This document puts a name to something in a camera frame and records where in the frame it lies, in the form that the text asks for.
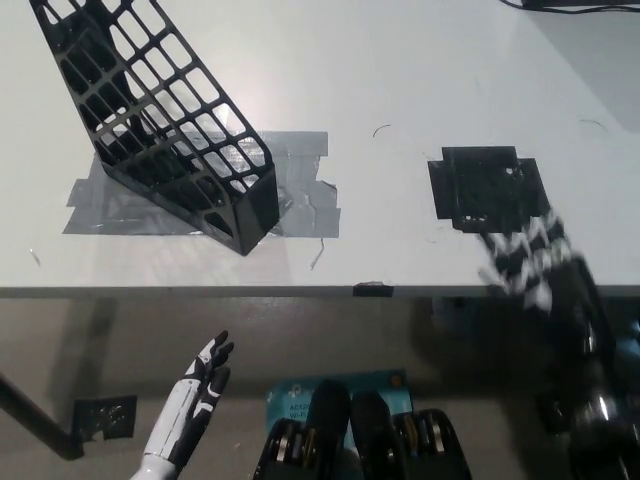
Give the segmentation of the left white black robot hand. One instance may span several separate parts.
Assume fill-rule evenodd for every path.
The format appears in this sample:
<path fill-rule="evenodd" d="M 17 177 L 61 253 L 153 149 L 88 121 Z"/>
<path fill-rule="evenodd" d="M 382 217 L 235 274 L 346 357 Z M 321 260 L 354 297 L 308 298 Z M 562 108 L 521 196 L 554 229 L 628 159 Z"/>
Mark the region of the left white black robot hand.
<path fill-rule="evenodd" d="M 226 366 L 234 344 L 224 330 L 210 340 L 174 384 L 144 449 L 182 470 L 209 425 L 230 377 Z"/>

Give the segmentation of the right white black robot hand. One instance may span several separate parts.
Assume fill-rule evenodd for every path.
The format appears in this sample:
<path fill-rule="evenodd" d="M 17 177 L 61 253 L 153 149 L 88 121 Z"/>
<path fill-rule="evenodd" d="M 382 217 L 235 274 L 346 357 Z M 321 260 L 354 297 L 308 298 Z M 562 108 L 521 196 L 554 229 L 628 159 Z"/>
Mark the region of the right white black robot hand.
<path fill-rule="evenodd" d="M 577 252 L 552 208 L 508 234 L 483 231 L 479 238 L 492 262 L 492 285 L 525 309 L 560 322 L 595 353 L 609 339 L 607 317 L 584 256 Z"/>

